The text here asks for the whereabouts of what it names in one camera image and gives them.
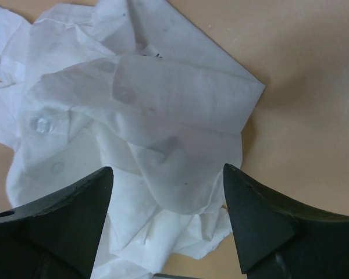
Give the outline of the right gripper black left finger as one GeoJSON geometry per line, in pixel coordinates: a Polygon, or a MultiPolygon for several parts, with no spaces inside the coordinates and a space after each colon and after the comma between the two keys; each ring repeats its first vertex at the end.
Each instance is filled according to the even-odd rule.
{"type": "Polygon", "coordinates": [[[0,213],[0,278],[90,278],[113,188],[103,167],[0,213]]]}

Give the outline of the white long sleeve shirt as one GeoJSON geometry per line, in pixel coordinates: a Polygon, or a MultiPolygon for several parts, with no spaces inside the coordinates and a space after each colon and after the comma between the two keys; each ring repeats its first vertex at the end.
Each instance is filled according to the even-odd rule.
{"type": "Polygon", "coordinates": [[[0,143],[17,207],[109,166],[93,278],[152,278],[232,231],[223,166],[264,84],[166,1],[0,7],[0,143]]]}

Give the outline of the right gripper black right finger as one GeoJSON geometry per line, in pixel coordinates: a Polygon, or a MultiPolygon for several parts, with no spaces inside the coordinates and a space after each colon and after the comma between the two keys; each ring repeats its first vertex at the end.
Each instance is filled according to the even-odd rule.
{"type": "Polygon", "coordinates": [[[349,216],[294,200],[230,164],[223,185],[248,278],[349,278],[349,216]]]}

